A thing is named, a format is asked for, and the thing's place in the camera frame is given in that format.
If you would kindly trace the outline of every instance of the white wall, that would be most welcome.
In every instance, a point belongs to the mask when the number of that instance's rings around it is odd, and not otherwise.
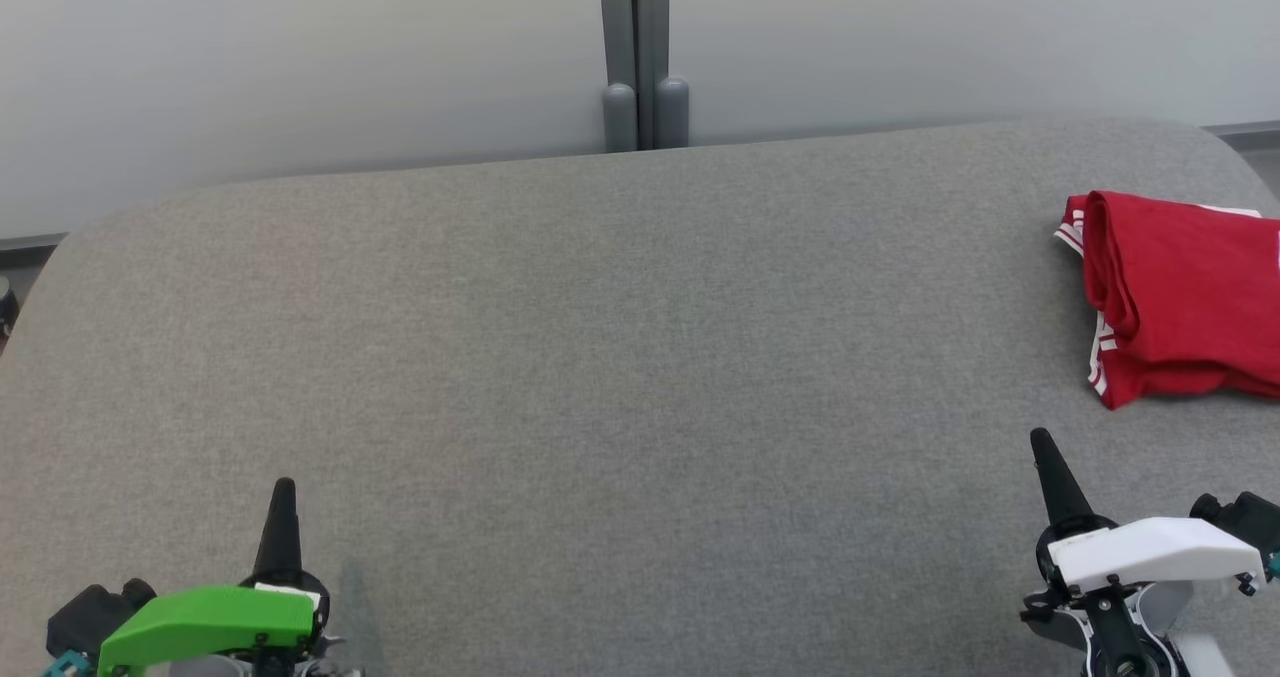
[[[600,0],[0,0],[0,241],[221,180],[599,152],[604,84]]]
[[[1039,113],[1280,118],[1280,0],[671,0],[691,139]]]

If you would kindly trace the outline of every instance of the green plastic cover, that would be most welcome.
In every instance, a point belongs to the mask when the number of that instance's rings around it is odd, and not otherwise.
[[[228,650],[292,648],[311,637],[314,605],[303,595],[211,585],[157,596],[102,642],[99,677],[127,668],[142,677],[151,664]]]

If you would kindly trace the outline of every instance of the white stripe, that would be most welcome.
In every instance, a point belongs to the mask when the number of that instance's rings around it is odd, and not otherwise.
[[[1098,334],[1102,331],[1102,326],[1106,323],[1102,321],[1102,314],[1098,312],[1098,323],[1093,326],[1093,346],[1089,349],[1089,384],[1098,380],[1102,370],[1102,363],[1098,363]]]
[[[1076,229],[1075,227],[1071,227],[1071,225],[1066,225],[1066,223],[1064,223],[1064,225],[1061,225],[1061,229],[1066,230],[1066,234],[1073,235],[1073,238],[1075,238],[1075,241],[1078,241],[1078,243],[1084,244],[1084,232],[1083,230],[1079,230],[1079,229]]]
[[[1212,203],[1197,203],[1197,207],[1212,209],[1213,212],[1228,212],[1228,215],[1244,215],[1245,218],[1262,218],[1257,209],[1240,207],[1213,207]]]
[[[1079,244],[1075,244],[1075,241],[1069,238],[1069,235],[1066,235],[1066,232],[1062,232],[1061,227],[1053,232],[1053,235],[1057,239],[1065,241],[1068,247],[1075,250],[1075,253],[1079,253],[1080,257],[1084,257],[1084,248],[1080,247]]]

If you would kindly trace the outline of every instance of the folded red shirt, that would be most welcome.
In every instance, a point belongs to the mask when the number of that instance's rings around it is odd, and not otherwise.
[[[1107,407],[1220,386],[1280,398],[1280,221],[1245,212],[1071,198],[1059,235],[1084,253],[1100,314],[1091,378]]]

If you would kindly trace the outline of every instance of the gray cushion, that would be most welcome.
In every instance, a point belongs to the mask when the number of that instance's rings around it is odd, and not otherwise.
[[[0,664],[246,576],[275,477],[372,674],[1073,674],[1027,434],[1093,506],[1280,499],[1275,404],[1085,384],[1064,200],[1280,212],[1225,145],[1023,122],[306,177],[58,250],[0,361]],[[1274,673],[1280,596],[1190,626]]]

